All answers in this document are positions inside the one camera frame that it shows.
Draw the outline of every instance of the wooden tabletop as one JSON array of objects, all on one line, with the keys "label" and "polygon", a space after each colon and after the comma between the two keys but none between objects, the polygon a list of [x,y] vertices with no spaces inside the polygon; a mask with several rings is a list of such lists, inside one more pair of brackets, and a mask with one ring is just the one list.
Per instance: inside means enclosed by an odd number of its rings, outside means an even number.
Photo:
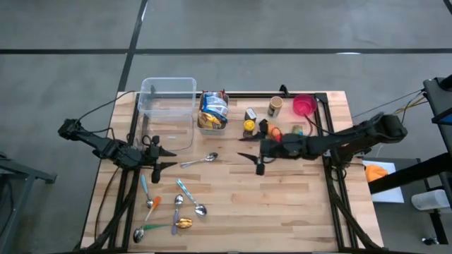
[{"label": "wooden tabletop", "polygon": [[[350,110],[344,92],[326,92],[330,104],[335,131],[352,125]],[[111,127],[118,139],[126,139],[129,132],[134,93],[119,99],[114,108]],[[277,159],[266,165],[265,176],[255,175],[255,166],[237,152],[258,154],[258,143],[239,142],[242,137],[243,118],[247,107],[253,107],[258,121],[267,118],[283,132],[290,132],[294,124],[309,132],[309,125],[292,112],[292,100],[284,99],[280,115],[270,119],[266,115],[269,99],[230,99],[229,123],[223,136],[204,136],[194,128],[192,118],[188,121],[166,122],[150,120],[148,134],[160,135],[165,149],[178,150],[177,157],[162,158],[163,162],[187,162],[217,152],[219,157],[211,163],[197,164],[182,169],[174,165],[162,172],[158,184],[150,182],[150,170],[142,169],[148,180],[150,195],[162,197],[161,205],[150,216],[149,224],[167,224],[174,215],[174,197],[182,193],[175,179],[181,179],[199,203],[207,210],[207,217],[194,213],[194,204],[184,195],[180,217],[193,219],[190,229],[179,229],[171,235],[170,227],[145,232],[140,243],[130,238],[129,251],[141,252],[309,252],[337,251],[330,203],[325,184],[321,159]],[[137,140],[143,133],[140,118]],[[108,181],[116,167],[110,161],[102,161],[94,188],[93,199],[83,233],[82,246],[93,242],[95,218]],[[116,202],[120,174],[109,190],[102,208],[99,232],[111,219]],[[383,245],[375,210],[363,167],[356,165],[347,169],[347,184],[352,214],[371,239]],[[142,225],[148,212],[145,194],[138,187],[133,215],[132,232]],[[349,246],[345,220],[341,217],[346,246]],[[119,225],[118,242],[122,239],[124,222]]]}]

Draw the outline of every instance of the gray floor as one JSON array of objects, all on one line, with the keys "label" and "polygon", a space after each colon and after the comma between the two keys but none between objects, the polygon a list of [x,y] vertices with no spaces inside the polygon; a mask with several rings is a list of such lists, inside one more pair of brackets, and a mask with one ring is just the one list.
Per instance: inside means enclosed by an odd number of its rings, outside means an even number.
[{"label": "gray floor", "polygon": [[[2,1],[0,49],[127,48],[140,2]],[[157,0],[148,4],[138,48],[442,48],[452,45],[451,24],[442,0]],[[89,147],[59,138],[57,129],[65,118],[115,95],[125,58],[0,55],[0,150],[59,175],[53,186],[34,187],[15,253],[71,250],[80,239],[99,160]],[[424,79],[449,75],[451,61],[450,54],[135,56],[126,90],[139,89],[151,76],[191,76],[198,90],[276,90],[280,84],[345,90],[355,115],[420,89]],[[392,112],[408,100],[382,109]],[[111,112],[106,107],[83,124],[105,128]],[[431,117],[427,104],[408,111],[409,136],[378,146],[371,156],[427,159],[444,152]],[[416,192],[422,189],[404,189],[406,195]],[[418,241],[432,233],[424,214],[412,213],[406,227],[398,228],[391,226],[397,208],[376,210],[386,247],[451,252]],[[397,235],[406,237],[392,241]]]}]

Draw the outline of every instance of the spoon handle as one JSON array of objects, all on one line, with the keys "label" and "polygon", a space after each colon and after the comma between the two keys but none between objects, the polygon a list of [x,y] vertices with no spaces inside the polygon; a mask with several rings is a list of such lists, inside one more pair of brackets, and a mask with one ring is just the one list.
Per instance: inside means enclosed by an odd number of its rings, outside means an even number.
[{"label": "spoon handle", "polygon": [[180,164],[180,167],[181,168],[186,168],[186,167],[188,167],[188,166],[190,166],[192,164],[195,164],[195,163],[198,163],[198,162],[203,162],[203,161],[204,161],[204,159],[199,159],[197,161],[192,161],[192,162],[184,162],[184,163]]},{"label": "spoon handle", "polygon": [[148,200],[150,200],[149,192],[148,192],[148,184],[146,183],[146,178],[144,175],[141,175],[141,185],[143,186],[144,193],[146,193],[146,197],[148,198]]},{"label": "spoon handle", "polygon": [[179,187],[185,192],[185,194],[190,198],[190,200],[196,204],[195,198],[190,194],[189,190],[186,189],[185,185],[181,182],[180,179],[176,179],[176,183],[179,185]]},{"label": "spoon handle", "polygon": [[179,219],[179,209],[176,208],[176,212],[174,212],[173,225],[171,229],[171,235],[177,234],[176,222]]}]

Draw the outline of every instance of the pink bowl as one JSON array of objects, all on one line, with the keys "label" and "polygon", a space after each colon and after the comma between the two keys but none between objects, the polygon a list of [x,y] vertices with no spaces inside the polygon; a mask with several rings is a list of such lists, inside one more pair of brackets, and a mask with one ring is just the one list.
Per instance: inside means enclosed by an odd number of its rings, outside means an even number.
[{"label": "pink bowl", "polygon": [[299,116],[309,116],[316,111],[316,104],[316,100],[310,95],[297,95],[294,98],[293,109]]}]

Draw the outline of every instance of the orange handled spoon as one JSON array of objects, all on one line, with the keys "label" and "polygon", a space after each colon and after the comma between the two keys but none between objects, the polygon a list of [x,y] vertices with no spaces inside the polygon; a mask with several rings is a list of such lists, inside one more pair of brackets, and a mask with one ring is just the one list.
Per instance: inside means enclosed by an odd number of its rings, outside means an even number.
[{"label": "orange handled spoon", "polygon": [[158,206],[162,198],[160,196],[157,196],[154,198],[153,206],[149,209],[148,215],[146,216],[146,219],[144,219],[144,222],[146,223],[149,219],[150,214],[153,212],[153,210]]}]

